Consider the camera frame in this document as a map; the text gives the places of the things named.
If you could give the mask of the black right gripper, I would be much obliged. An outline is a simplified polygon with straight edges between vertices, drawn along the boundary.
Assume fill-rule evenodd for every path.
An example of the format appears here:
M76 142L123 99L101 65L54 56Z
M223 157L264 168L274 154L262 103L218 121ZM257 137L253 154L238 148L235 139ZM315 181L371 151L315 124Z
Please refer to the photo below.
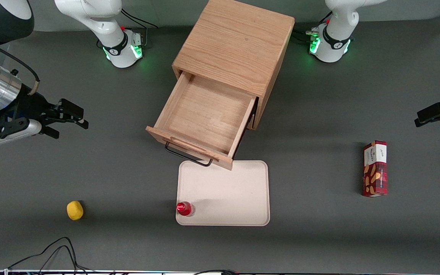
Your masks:
M71 101L60 99L52 104L39 93L28 95L21 92L2 110L2 139L24 139L34 135L59 139L60 132L49 127L50 124L63 120L87 130L89 122L83 118L84 109Z

